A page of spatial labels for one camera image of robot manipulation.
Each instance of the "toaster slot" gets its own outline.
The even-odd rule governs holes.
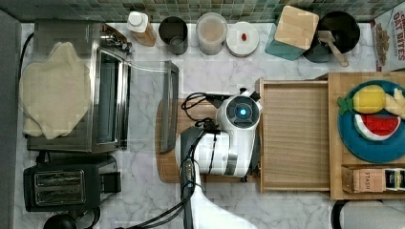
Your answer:
[[[34,175],[38,206],[84,203],[84,172],[65,171]]]

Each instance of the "toy watermelon slice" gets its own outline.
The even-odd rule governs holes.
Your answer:
[[[364,138],[382,141],[392,136],[399,127],[401,118],[392,115],[355,114],[354,126]]]

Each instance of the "black mug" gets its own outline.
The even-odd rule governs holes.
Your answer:
[[[160,23],[160,39],[167,45],[168,51],[173,54],[180,55],[187,51],[187,34],[187,25],[179,17],[167,17]]]
[[[360,28],[350,14],[343,11],[327,13],[319,20],[310,48],[304,52],[304,57],[314,63],[327,62],[331,53],[328,43],[319,40],[318,31],[330,31],[336,40],[334,45],[341,53],[352,50],[360,38]]]

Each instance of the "jar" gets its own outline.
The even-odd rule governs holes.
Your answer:
[[[141,45],[149,47],[155,46],[156,32],[149,22],[148,15],[145,13],[137,11],[131,12],[128,16],[127,28]]]
[[[220,52],[226,33],[226,20],[218,13],[206,13],[197,21],[199,48],[204,54],[215,55]]]

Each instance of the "wooden box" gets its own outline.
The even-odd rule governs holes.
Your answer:
[[[298,58],[309,49],[319,16],[291,6],[285,6],[272,27],[265,52],[288,60]]]
[[[256,83],[264,107],[261,191],[330,189],[328,81]]]
[[[401,167],[405,156],[387,164],[374,164],[352,154],[343,143],[337,129],[338,104],[337,97],[345,97],[357,85],[371,80],[388,80],[402,87],[405,86],[405,73],[328,73],[320,78],[329,82],[329,125],[330,125],[330,198],[332,199],[387,199],[405,198],[404,193],[360,193],[344,192],[342,187],[342,165],[345,167]]]

